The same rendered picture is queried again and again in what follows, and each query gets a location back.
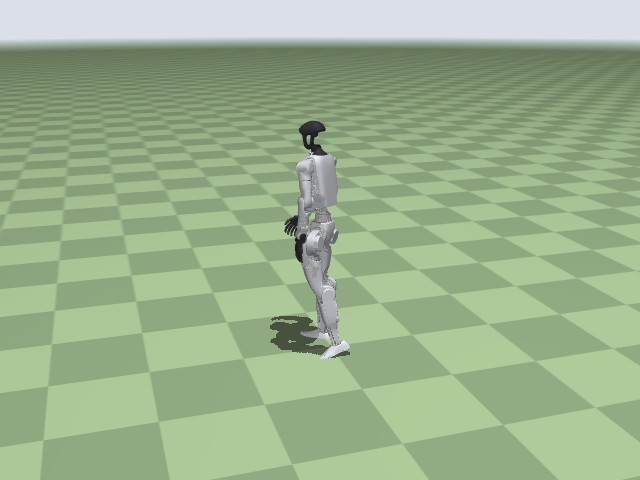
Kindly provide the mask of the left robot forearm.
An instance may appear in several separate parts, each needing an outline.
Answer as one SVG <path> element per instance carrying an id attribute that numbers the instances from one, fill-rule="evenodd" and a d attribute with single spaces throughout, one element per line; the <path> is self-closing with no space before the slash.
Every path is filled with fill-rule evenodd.
<path id="1" fill-rule="evenodd" d="M 307 238 L 308 224 L 309 224 L 310 211 L 304 209 L 304 199 L 299 197 L 298 199 L 298 222 L 297 231 L 295 236 L 299 240 L 301 234 L 305 234 Z"/>

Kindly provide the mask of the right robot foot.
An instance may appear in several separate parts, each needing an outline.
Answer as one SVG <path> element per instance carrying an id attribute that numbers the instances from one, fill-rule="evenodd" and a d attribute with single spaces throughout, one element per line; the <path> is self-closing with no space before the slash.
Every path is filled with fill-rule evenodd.
<path id="1" fill-rule="evenodd" d="M 321 331 L 321 332 L 322 332 L 322 331 Z M 318 332 L 318 329 L 315 329 L 315 330 L 309 330 L 309 331 L 302 330 L 302 331 L 300 332 L 300 334 L 301 334 L 301 335 L 303 335 L 303 336 L 306 336 L 306 337 L 311 337 L 311 338 L 320 338 L 320 339 L 330 340 L 330 337 L 329 337 L 329 335 L 328 335 L 328 332 L 326 332 L 326 331 L 325 331 L 324 333 L 323 333 L 323 332 L 322 332 L 322 333 L 319 333 L 319 332 Z"/>

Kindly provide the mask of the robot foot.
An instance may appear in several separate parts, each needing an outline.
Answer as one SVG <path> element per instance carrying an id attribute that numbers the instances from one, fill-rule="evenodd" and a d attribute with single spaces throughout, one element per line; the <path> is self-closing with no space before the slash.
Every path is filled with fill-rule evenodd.
<path id="1" fill-rule="evenodd" d="M 335 345 L 336 345 L 336 342 L 335 342 Z M 335 347 L 330 345 L 328 349 L 319 357 L 319 359 L 331 358 L 336 354 L 344 352 L 351 348 L 350 344 L 345 340 L 341 340 L 340 344 L 338 343 L 337 345 L 338 346 L 335 346 Z"/>
<path id="2" fill-rule="evenodd" d="M 321 332 L 322 332 L 322 331 L 321 331 Z M 302 330 L 302 331 L 300 332 L 300 334 L 301 334 L 301 335 L 303 335 L 303 336 L 306 336 L 306 337 L 311 337 L 311 338 L 320 338 L 320 339 L 330 340 L 330 337 L 329 337 L 329 335 L 328 335 L 328 332 L 326 332 L 326 331 L 325 331 L 324 333 L 323 333 L 323 332 L 322 332 L 322 333 L 319 333 L 319 332 L 318 332 L 318 329 L 315 329 L 315 330 L 309 330 L 309 331 Z"/>

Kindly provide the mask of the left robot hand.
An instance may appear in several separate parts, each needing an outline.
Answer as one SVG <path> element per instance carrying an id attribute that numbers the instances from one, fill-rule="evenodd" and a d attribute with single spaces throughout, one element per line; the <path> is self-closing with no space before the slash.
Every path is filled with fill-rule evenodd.
<path id="1" fill-rule="evenodd" d="M 297 239 L 297 237 L 295 238 L 296 244 L 295 244 L 295 252 L 296 252 L 296 258 L 299 262 L 303 263 L 302 261 L 302 253 L 303 253 L 303 247 L 302 244 L 305 243 L 306 240 L 306 235 L 305 234 L 301 234 L 299 240 Z"/>

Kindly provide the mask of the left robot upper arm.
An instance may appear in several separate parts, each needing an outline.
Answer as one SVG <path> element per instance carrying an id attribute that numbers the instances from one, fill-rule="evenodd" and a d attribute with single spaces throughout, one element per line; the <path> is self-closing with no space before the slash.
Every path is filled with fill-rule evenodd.
<path id="1" fill-rule="evenodd" d="M 311 208 L 314 200 L 311 195 L 311 174 L 314 171 L 313 159 L 306 159 L 297 163 L 296 171 L 299 177 L 299 188 L 304 199 L 304 208 Z"/>

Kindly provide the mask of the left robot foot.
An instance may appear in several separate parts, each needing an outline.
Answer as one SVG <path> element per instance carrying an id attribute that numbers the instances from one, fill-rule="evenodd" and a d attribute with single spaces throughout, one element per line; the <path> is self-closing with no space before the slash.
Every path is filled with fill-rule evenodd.
<path id="1" fill-rule="evenodd" d="M 335 342 L 335 345 L 336 345 L 336 342 Z M 319 357 L 319 359 L 331 358 L 336 354 L 344 352 L 351 348 L 350 344 L 345 340 L 341 340 L 340 344 L 338 343 L 337 345 L 338 346 L 335 346 L 335 347 L 330 345 L 328 349 Z"/>

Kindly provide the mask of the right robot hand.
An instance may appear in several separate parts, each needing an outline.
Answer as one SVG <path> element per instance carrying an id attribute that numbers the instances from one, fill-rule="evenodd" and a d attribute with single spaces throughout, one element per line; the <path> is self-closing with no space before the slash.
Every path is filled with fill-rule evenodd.
<path id="1" fill-rule="evenodd" d="M 304 208 L 304 209 L 305 209 L 305 208 Z M 291 222 L 290 222 L 290 221 L 291 221 Z M 288 223 L 288 222 L 289 222 L 289 223 Z M 297 231 L 297 227 L 296 227 L 296 226 L 297 226 L 297 222 L 298 222 L 298 215 L 295 215 L 294 217 L 292 217 L 292 218 L 288 219 L 288 220 L 285 222 L 285 224 L 284 224 L 284 225 L 287 225 L 287 226 L 285 227 L 285 233 L 286 233 L 286 230 L 288 229 L 288 231 L 287 231 L 287 235 L 289 235 L 290 229 L 293 227 L 293 228 L 292 228 L 292 230 L 291 230 L 290 235 L 292 236 L 292 233 L 293 233 L 294 229 L 296 228 L 296 229 L 295 229 L 295 232 L 294 232 L 294 236 L 295 236 L 295 233 L 296 233 L 296 231 Z M 289 226 L 290 226 L 290 227 L 289 227 Z M 289 228 L 288 228 L 288 227 L 289 227 Z M 296 236 L 295 236 L 295 237 L 296 237 Z"/>

